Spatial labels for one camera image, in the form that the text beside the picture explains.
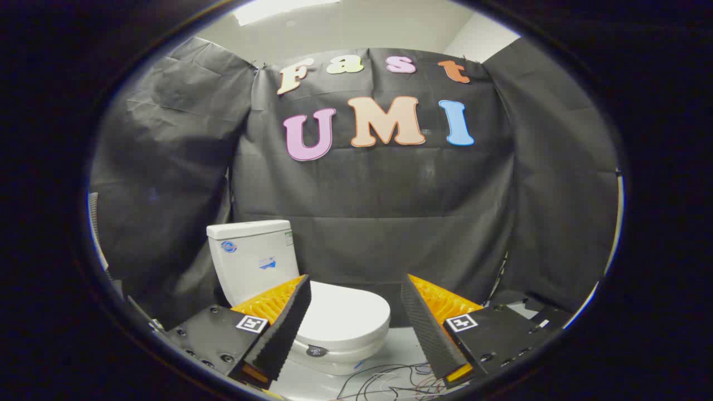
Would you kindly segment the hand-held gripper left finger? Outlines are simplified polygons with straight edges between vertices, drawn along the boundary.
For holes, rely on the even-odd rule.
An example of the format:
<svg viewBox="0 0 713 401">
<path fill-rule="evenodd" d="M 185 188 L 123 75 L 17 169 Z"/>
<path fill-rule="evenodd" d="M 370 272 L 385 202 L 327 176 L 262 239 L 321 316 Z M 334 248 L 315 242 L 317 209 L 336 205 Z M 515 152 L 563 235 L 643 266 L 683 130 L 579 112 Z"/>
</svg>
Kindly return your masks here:
<svg viewBox="0 0 713 401">
<path fill-rule="evenodd" d="M 302 275 L 232 308 L 210 305 L 165 336 L 217 374 L 267 390 L 280 376 L 310 303 L 310 276 Z"/>
</svg>

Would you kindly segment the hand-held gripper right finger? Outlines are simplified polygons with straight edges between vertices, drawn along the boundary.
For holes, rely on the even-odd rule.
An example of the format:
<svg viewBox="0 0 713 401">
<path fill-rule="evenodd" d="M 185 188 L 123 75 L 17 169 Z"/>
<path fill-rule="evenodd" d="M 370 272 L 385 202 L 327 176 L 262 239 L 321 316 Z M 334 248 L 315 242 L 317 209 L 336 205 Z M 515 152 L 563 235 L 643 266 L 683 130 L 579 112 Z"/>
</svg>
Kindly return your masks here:
<svg viewBox="0 0 713 401">
<path fill-rule="evenodd" d="M 401 299 L 433 375 L 448 389 L 501 374 L 564 325 L 557 307 L 527 317 L 509 305 L 479 305 L 412 274 L 403 278 Z"/>
</svg>

